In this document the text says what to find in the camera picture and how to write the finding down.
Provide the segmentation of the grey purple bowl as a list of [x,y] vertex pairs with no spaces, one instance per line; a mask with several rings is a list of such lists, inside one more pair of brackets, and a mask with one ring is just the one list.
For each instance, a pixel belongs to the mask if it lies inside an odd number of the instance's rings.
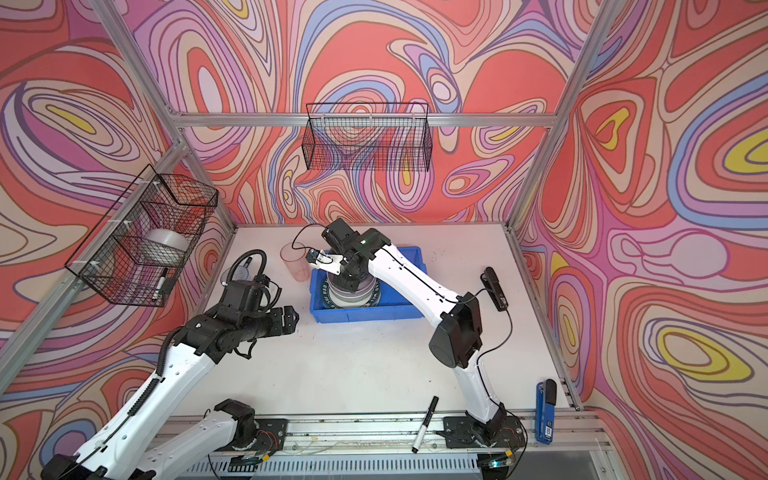
[[374,297],[375,290],[376,282],[363,285],[362,288],[355,293],[345,293],[329,287],[328,296],[333,304],[341,306],[342,308],[351,308],[369,302]]

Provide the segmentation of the dark blue ceramic bowl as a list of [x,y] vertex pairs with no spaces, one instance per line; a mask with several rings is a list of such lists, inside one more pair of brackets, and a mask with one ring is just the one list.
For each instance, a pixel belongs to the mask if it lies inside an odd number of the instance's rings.
[[359,285],[361,282],[359,276],[351,275],[348,273],[341,273],[338,275],[328,273],[327,279],[328,279],[329,287],[345,293],[357,292],[359,290]]

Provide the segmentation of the white plate green lettered rim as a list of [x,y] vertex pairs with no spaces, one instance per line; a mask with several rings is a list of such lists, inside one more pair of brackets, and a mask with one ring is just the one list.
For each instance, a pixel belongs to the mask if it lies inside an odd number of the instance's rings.
[[379,304],[381,286],[377,279],[369,277],[355,292],[348,292],[333,283],[336,277],[328,273],[321,284],[321,302],[325,309],[371,308]]

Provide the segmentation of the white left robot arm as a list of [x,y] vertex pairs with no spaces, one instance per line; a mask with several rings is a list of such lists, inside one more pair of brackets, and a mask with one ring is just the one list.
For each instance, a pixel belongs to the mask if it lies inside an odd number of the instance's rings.
[[228,281],[220,301],[163,341],[155,371],[117,414],[72,455],[56,454],[43,467],[45,479],[175,479],[220,448],[248,451],[265,436],[267,453],[279,449],[249,405],[225,399],[198,424],[160,447],[149,447],[193,388],[230,354],[250,359],[258,340],[291,335],[300,316],[279,306],[281,293],[260,275]]

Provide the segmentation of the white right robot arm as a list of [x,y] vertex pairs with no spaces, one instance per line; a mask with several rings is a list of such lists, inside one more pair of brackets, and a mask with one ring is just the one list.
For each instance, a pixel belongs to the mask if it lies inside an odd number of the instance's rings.
[[441,285],[375,228],[360,233],[337,219],[324,227],[322,237],[330,247],[328,252],[296,243],[291,248],[301,251],[311,268],[335,276],[343,291],[357,292],[363,281],[374,278],[415,306],[433,328],[430,352],[455,374],[474,439],[483,446],[495,443],[505,427],[507,410],[485,380],[481,365],[483,327],[478,295],[460,295]]

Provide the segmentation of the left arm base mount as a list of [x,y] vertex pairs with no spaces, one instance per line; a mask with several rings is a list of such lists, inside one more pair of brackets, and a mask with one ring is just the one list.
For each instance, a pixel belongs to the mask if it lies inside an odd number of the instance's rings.
[[250,405],[234,399],[221,401],[213,411],[225,413],[235,422],[233,438],[226,448],[258,454],[274,454],[283,449],[288,426],[286,418],[258,418]]

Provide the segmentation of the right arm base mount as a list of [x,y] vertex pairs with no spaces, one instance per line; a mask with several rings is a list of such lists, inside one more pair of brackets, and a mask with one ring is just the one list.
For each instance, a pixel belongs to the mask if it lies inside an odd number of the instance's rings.
[[447,416],[438,434],[445,439],[449,449],[493,449],[516,451],[526,445],[526,433],[518,419],[506,414],[503,421],[489,424],[478,422],[470,416]]

